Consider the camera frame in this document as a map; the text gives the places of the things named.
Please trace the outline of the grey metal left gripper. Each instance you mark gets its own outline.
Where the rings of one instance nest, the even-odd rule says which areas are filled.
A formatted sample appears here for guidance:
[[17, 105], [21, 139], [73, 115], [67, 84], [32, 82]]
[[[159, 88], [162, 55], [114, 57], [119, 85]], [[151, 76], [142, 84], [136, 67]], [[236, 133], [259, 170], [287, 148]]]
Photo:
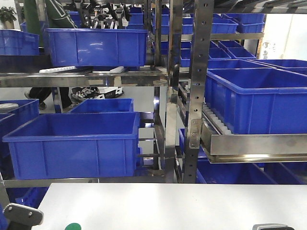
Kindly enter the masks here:
[[41, 225], [44, 213], [33, 207], [9, 203], [3, 214], [8, 220], [8, 230], [31, 230], [33, 226]]

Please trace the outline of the grey metal right gripper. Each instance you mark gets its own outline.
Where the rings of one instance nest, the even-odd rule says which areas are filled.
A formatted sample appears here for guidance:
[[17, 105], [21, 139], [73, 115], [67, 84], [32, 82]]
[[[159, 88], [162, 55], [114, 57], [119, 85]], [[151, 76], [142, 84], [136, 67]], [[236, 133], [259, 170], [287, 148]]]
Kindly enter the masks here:
[[252, 230], [294, 230], [294, 228], [285, 224], [266, 223], [266, 224], [255, 224], [252, 227]]

